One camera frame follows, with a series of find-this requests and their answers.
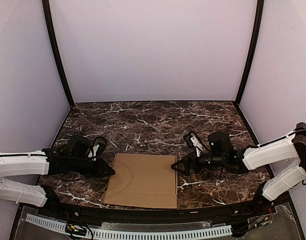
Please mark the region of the brown cardboard box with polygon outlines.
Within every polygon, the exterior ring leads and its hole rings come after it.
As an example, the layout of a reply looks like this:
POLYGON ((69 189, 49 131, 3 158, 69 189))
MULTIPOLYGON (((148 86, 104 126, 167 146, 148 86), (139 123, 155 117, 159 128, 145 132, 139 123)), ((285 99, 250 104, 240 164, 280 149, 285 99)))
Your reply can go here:
POLYGON ((115 155, 102 203, 150 209, 177 209, 177 172, 171 169, 174 155, 115 155))

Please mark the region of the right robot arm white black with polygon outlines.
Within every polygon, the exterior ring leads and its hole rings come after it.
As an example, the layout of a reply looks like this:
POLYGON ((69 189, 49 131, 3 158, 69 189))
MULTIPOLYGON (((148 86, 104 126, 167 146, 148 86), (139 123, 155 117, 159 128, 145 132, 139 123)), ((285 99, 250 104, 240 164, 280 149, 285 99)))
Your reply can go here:
POLYGON ((229 134, 221 131, 208 136, 209 147, 194 131, 183 138, 194 151, 172 164, 171 168, 185 176, 189 176, 191 171, 198 173, 216 167, 240 175, 291 159, 288 167, 259 187, 259 199, 272 202, 299 183, 306 185, 306 123, 298 123, 294 130, 275 140, 238 150, 233 148, 229 134))

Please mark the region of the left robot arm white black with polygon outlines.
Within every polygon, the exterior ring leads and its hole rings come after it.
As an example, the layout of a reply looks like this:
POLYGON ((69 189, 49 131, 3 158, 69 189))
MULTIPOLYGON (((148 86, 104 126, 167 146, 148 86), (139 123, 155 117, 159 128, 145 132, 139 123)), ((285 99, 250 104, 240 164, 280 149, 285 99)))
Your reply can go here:
POLYGON ((24 175, 53 176, 76 172, 90 178, 105 178, 115 174, 101 155, 107 141, 99 136, 93 141, 80 135, 72 136, 59 147, 33 152, 0 152, 0 200, 26 203, 37 207, 55 207, 60 200, 48 185, 28 185, 9 180, 24 175))

